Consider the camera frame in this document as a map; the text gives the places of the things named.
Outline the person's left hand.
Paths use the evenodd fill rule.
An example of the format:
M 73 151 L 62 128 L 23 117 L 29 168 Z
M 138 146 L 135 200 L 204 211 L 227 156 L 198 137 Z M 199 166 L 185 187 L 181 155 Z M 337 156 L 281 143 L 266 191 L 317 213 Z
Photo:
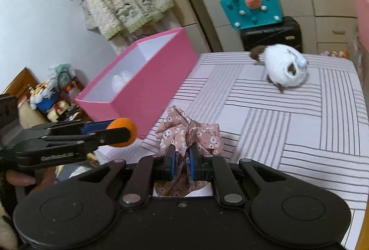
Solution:
M 54 184 L 56 180 L 56 168 L 50 167 L 45 169 L 42 181 L 37 184 L 36 179 L 27 174 L 23 174 L 17 171 L 9 170 L 6 172 L 6 181 L 13 186 L 27 187 L 31 185 L 36 185 L 33 191 L 38 191 L 40 189 L 46 188 Z

